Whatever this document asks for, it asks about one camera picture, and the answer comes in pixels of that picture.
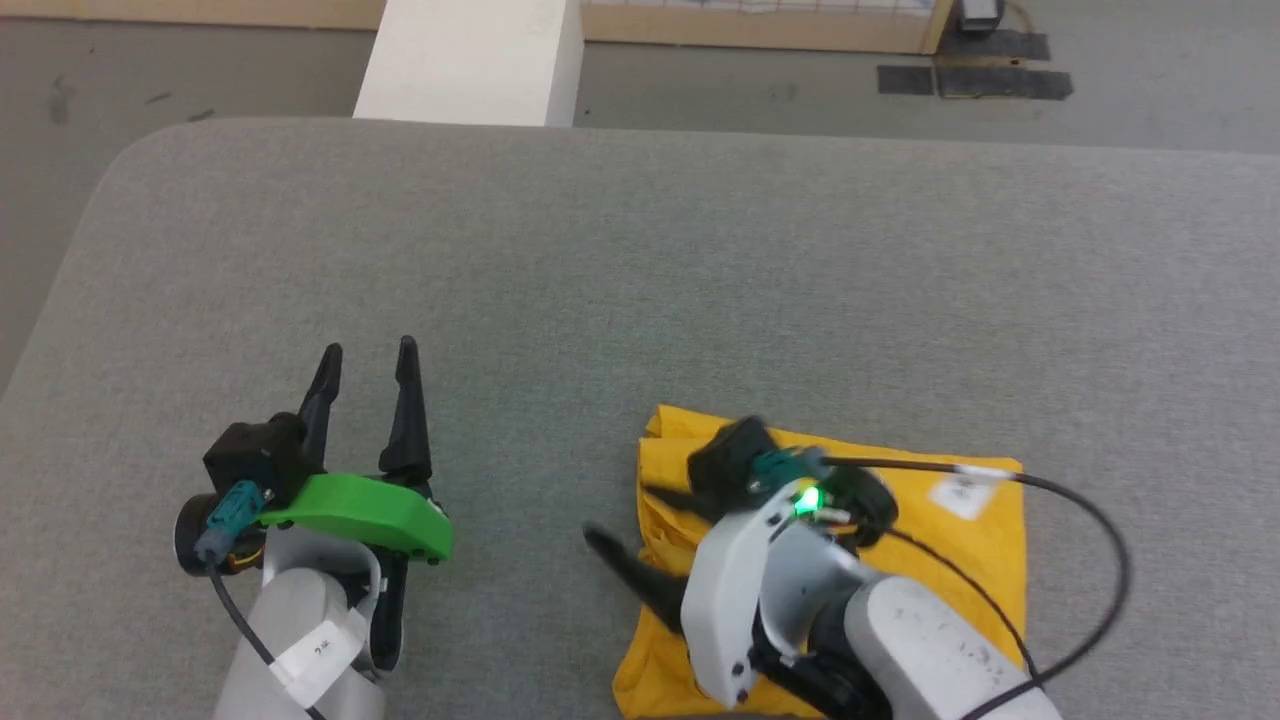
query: black cable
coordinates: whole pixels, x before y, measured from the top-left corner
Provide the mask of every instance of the black cable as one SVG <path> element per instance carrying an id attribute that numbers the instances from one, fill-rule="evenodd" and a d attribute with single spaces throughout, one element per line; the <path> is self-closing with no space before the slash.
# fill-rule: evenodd
<path id="1" fill-rule="evenodd" d="M 927 542 L 916 539 L 909 533 L 904 533 L 902 530 L 895 528 L 884 528 L 884 534 L 892 538 L 897 538 L 908 544 L 915 546 L 916 550 L 928 555 L 934 561 L 937 561 L 938 564 L 943 565 L 945 568 L 955 573 L 961 580 L 968 583 L 969 587 L 973 588 L 975 593 L 980 594 L 982 598 L 987 601 L 987 605 L 989 605 L 991 609 L 996 611 L 996 615 L 1000 616 L 1000 621 L 1005 624 L 1005 629 L 1009 630 L 1009 634 L 1014 637 L 1014 644 L 1018 646 L 1018 653 L 1023 656 L 1023 662 L 1027 665 L 1027 674 L 1030 675 L 1033 680 L 1043 683 L 1043 680 L 1041 679 L 1039 670 L 1036 667 L 1036 661 L 1032 660 L 1032 653 L 1029 650 L 1027 650 L 1027 643 L 1023 641 L 1023 634 L 1018 632 L 1018 628 L 1014 625 L 1014 621 L 1010 620 L 1009 615 L 1005 614 L 1005 609 L 1001 607 L 998 602 L 996 602 L 996 598 L 991 597 L 991 593 L 988 593 L 987 589 L 978 583 L 978 580 L 973 579 L 968 573 L 961 570 L 960 566 L 956 565 L 950 557 L 946 557 L 945 555 L 934 550 L 932 546 L 929 546 Z"/>
<path id="2" fill-rule="evenodd" d="M 248 641 L 250 647 L 257 652 L 257 656 L 262 659 L 262 662 L 266 662 L 268 665 L 275 662 L 275 656 L 273 656 L 271 651 L 266 650 L 266 646 L 262 644 L 262 639 L 259 638 L 257 633 L 253 632 L 253 628 L 248 625 L 248 620 L 246 620 L 244 615 L 241 614 L 239 607 L 236 607 L 236 601 L 232 600 L 230 593 L 227 592 L 227 585 L 223 584 L 223 575 L 218 571 L 218 564 L 214 561 L 206 561 L 205 570 L 209 573 L 209 579 L 214 583 L 214 592 L 218 593 L 218 600 L 223 601 L 223 607 L 225 607 L 227 614 L 232 616 L 232 623 L 236 624 L 236 628 L 242 635 L 244 635 L 244 639 Z M 321 715 L 315 707 L 307 707 L 305 710 L 307 717 L 311 720 L 325 720 L 324 715 Z"/>
<path id="3" fill-rule="evenodd" d="M 882 469 L 896 469 L 896 470 L 922 470 L 927 473 L 955 473 L 966 474 L 965 468 L 960 465 L 952 465 L 948 462 L 916 462 L 913 460 L 883 460 L 873 457 L 826 457 L 823 462 L 827 465 L 851 465 L 855 468 L 882 468 Z M 1093 503 L 1089 498 L 1075 492 L 1074 489 L 1061 486 L 1059 483 L 1046 480 L 1043 478 L 1037 478 L 1036 475 L 1028 475 L 1025 473 L 1009 473 L 1007 477 L 1001 479 L 1009 479 L 1011 482 L 1039 488 L 1051 492 L 1059 497 L 1066 498 L 1070 502 L 1079 506 L 1082 510 L 1089 514 L 1102 530 L 1106 533 L 1107 539 L 1111 541 L 1111 547 L 1116 555 L 1116 589 L 1111 598 L 1111 603 L 1107 607 L 1106 614 L 1102 620 L 1085 635 L 1084 641 L 1080 642 L 1071 652 L 1068 652 L 1061 660 L 1051 665 L 1047 670 L 1039 674 L 1039 678 L 1032 678 L 1023 683 L 1009 688 L 1007 691 L 992 697 L 991 700 L 983 702 L 978 707 L 974 707 L 960 720 L 978 720 L 979 717 L 987 715 L 992 710 L 1004 706 L 1005 703 L 1018 698 L 1027 692 L 1052 680 L 1053 678 L 1061 675 L 1068 667 L 1075 665 L 1082 657 L 1088 655 L 1100 642 L 1105 638 L 1111 629 L 1115 626 L 1116 620 L 1120 619 L 1120 612 L 1124 610 L 1125 603 L 1129 601 L 1129 591 L 1133 584 L 1133 559 L 1129 555 L 1129 547 L 1124 541 L 1124 536 L 1120 534 L 1120 529 L 1111 520 L 1107 514 Z"/>

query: teal connector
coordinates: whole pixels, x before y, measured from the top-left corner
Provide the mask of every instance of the teal connector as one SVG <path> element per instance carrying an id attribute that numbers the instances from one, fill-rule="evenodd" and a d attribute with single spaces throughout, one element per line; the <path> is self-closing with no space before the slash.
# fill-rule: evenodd
<path id="1" fill-rule="evenodd" d="M 822 455 L 818 447 L 774 450 L 760 455 L 751 462 L 751 480 L 759 483 L 756 492 L 772 495 L 800 478 L 826 478 L 831 469 L 822 465 Z"/>
<path id="2" fill-rule="evenodd" d="M 232 486 L 209 515 L 207 528 L 196 541 L 196 557 L 205 562 L 221 562 L 236 544 L 236 538 L 257 519 L 265 505 L 266 498 L 252 482 L 239 480 Z"/>

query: wooden panel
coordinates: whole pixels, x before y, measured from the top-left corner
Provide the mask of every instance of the wooden panel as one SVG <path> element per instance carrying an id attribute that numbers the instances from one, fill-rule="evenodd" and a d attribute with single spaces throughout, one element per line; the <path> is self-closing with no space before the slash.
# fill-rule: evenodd
<path id="1" fill-rule="evenodd" d="M 950 12 L 948 1 L 940 3 L 934 13 L 942 12 Z M 929 44 L 931 24 L 931 18 L 913 15 L 748 14 L 630 5 L 582 8 L 582 32 L 588 40 L 662 45 L 920 54 L 937 47 L 936 38 Z"/>
<path id="2" fill-rule="evenodd" d="M 384 1 L 0 0 L 0 17 L 378 29 Z M 932 18 L 586 5 L 582 32 L 608 42 L 932 54 L 951 5 L 938 0 Z"/>
<path id="3" fill-rule="evenodd" d="M 0 0 L 0 15 L 378 29 L 384 0 Z"/>

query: green 3d-printed part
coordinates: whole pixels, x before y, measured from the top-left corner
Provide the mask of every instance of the green 3d-printed part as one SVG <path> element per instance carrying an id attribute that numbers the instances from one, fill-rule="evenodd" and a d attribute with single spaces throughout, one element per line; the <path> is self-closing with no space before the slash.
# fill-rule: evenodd
<path id="1" fill-rule="evenodd" d="M 311 475 L 284 510 L 257 516 L 264 525 L 305 528 L 403 552 L 412 560 L 448 560 L 453 524 L 417 491 L 364 475 Z"/>

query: green led light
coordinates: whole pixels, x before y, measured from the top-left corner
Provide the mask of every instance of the green led light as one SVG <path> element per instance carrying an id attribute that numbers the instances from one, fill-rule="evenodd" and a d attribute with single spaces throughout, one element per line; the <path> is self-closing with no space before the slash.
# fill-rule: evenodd
<path id="1" fill-rule="evenodd" d="M 818 486 L 814 486 L 803 493 L 800 493 L 800 500 L 796 500 L 796 514 L 813 512 L 822 507 L 822 491 Z"/>

